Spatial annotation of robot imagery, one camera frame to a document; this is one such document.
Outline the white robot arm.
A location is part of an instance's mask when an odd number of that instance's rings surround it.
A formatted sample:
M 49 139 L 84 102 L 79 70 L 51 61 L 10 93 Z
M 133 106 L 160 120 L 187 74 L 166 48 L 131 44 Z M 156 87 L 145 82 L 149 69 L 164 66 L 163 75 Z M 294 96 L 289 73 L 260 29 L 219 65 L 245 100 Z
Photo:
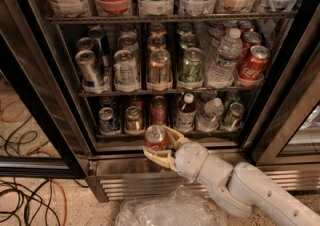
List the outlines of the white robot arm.
M 233 166 L 167 126 L 148 127 L 144 142 L 148 159 L 202 184 L 212 200 L 235 217 L 247 218 L 258 207 L 281 226 L 320 226 L 320 215 L 250 163 Z

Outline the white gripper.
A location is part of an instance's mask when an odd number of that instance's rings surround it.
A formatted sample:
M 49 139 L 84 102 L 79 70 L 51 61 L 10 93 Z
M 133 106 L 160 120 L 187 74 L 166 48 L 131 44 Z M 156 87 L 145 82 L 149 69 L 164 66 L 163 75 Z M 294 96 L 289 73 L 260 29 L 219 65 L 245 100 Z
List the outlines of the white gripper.
M 154 163 L 176 170 L 180 176 L 194 181 L 209 155 L 208 150 L 197 142 L 189 142 L 189 139 L 176 129 L 164 126 L 164 130 L 168 136 L 168 147 L 177 150 L 175 159 L 171 150 L 144 148 L 144 155 Z

